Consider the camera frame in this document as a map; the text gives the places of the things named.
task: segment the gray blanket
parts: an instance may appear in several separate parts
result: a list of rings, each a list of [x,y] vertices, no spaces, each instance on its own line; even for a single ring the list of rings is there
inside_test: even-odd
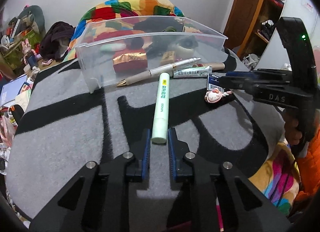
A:
[[[247,71],[238,59],[236,70]],[[128,151],[144,128],[152,128],[157,86],[153,80],[90,94],[76,60],[41,72],[7,171],[19,208],[35,217],[86,162],[107,162]],[[282,118],[241,91],[207,104],[205,86],[206,79],[170,80],[169,125],[192,152],[216,163],[230,161],[250,177],[272,153]],[[162,231],[170,218],[178,219],[174,213],[184,215],[177,202],[181,185],[171,186],[169,168],[168,147],[152,144],[150,179],[129,187],[131,231]]]

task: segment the paper sign on wall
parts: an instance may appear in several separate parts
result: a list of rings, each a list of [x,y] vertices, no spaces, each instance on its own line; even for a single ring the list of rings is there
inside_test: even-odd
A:
[[[301,5],[303,7],[305,7],[308,11],[310,11],[311,13],[313,13],[313,10],[315,9],[313,7],[313,4],[311,3],[311,1],[309,0],[302,0]]]

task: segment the pale green tube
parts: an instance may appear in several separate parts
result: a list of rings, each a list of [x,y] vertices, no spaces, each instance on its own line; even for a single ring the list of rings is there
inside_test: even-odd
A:
[[[151,137],[151,141],[154,143],[167,142],[169,118],[169,79],[170,76],[168,73],[162,73],[160,75]]]

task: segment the human hand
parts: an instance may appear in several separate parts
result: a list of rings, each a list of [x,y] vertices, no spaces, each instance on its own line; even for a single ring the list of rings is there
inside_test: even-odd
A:
[[[298,120],[294,116],[292,110],[285,110],[283,113],[283,120],[285,121],[284,130],[285,130],[285,138],[287,139],[290,145],[297,145],[302,138],[302,133],[297,130],[297,126],[299,124]],[[316,110],[314,126],[318,127],[320,122],[320,113]]]

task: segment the metal screw head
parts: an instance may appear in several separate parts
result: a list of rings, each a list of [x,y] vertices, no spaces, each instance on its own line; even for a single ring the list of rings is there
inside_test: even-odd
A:
[[[94,161],[88,161],[85,165],[88,169],[93,169],[97,164]]]
[[[231,169],[232,168],[232,163],[231,162],[228,162],[228,161],[225,161],[222,166],[226,169]]]
[[[193,152],[187,152],[186,153],[186,158],[188,159],[193,159],[196,155]]]
[[[131,153],[130,151],[126,151],[124,154],[122,154],[122,156],[126,159],[130,159],[133,157],[133,153]]]

